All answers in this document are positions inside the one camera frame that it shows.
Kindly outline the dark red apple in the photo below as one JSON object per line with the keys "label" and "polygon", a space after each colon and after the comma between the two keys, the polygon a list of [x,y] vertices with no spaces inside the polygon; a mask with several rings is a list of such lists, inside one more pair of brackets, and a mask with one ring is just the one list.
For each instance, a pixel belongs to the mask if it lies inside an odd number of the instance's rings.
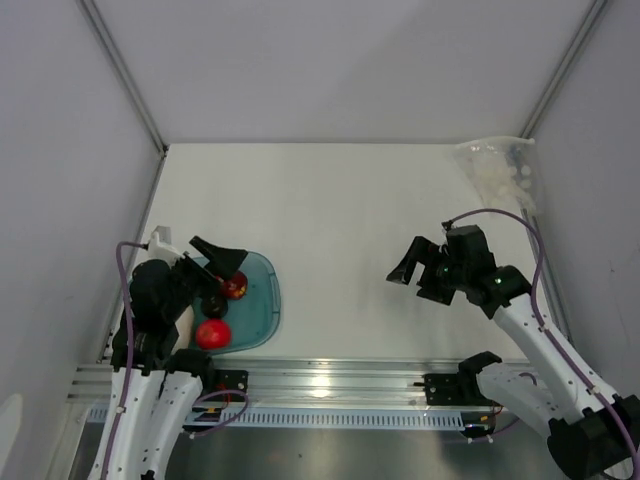
{"label": "dark red apple", "polygon": [[237,271],[229,280],[221,283],[220,292],[229,300],[240,300],[248,290],[248,278],[242,271]]}

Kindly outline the white radish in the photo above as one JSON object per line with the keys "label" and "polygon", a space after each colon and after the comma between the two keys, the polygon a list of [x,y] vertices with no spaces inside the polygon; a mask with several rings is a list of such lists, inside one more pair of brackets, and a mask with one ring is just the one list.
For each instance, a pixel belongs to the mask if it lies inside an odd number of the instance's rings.
{"label": "white radish", "polygon": [[178,338],[174,344],[172,352],[175,353],[180,349],[186,349],[191,342],[195,313],[194,309],[189,306],[178,318],[175,323]]}

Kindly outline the bright red tomato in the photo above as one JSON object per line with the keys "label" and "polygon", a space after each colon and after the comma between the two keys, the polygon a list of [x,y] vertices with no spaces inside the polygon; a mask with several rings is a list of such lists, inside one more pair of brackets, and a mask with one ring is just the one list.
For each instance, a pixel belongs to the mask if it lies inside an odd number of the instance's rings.
{"label": "bright red tomato", "polygon": [[221,319],[208,319],[196,329],[196,345],[204,350],[225,348],[231,343],[231,340],[231,328]]}

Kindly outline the clear zip top bag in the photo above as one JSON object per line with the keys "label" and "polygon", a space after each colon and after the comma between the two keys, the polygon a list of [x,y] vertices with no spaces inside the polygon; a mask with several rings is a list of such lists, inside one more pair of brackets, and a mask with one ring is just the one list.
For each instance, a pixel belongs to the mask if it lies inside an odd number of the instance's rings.
{"label": "clear zip top bag", "polygon": [[518,205],[530,214],[543,210],[543,187],[534,173],[534,139],[484,137],[455,145],[451,158],[484,207],[507,210]]}

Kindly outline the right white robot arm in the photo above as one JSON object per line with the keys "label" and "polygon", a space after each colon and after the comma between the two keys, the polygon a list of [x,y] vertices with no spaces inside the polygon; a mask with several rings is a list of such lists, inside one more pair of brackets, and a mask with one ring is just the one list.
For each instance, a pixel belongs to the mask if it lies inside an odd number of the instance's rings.
{"label": "right white robot arm", "polygon": [[532,384],[483,352],[459,366],[456,389],[464,401],[486,398],[506,407],[545,440],[570,479],[587,479],[625,460],[639,464],[638,397],[622,397],[587,365],[534,308],[525,276],[514,266],[497,265],[479,228],[453,229],[443,245],[415,237],[388,281],[408,284],[417,265],[424,267],[418,296],[449,305],[464,293],[516,343],[543,383]]}

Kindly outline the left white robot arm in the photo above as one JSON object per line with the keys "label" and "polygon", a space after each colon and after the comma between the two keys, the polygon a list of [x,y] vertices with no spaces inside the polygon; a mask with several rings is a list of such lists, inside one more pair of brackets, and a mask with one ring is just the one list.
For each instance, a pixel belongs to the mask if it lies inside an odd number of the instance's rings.
{"label": "left white robot arm", "polygon": [[140,249],[148,258],[133,272],[116,261],[123,313],[113,338],[109,408],[92,479],[162,479],[193,406],[216,390],[209,355],[178,345],[178,321],[195,299],[238,273],[243,249],[195,236],[198,264],[153,233]]}

